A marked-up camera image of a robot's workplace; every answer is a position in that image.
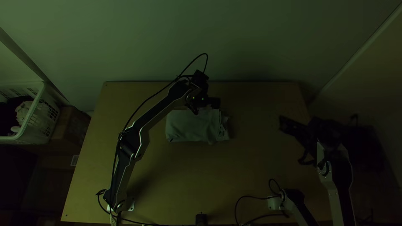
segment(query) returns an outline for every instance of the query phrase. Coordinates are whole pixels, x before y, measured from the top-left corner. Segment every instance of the white towel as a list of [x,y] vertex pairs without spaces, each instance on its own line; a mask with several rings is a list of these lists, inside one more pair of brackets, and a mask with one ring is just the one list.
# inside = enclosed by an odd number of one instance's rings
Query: white towel
[[218,109],[200,110],[198,115],[191,110],[173,110],[166,119],[166,139],[169,142],[205,141],[209,144],[229,140],[228,118]]

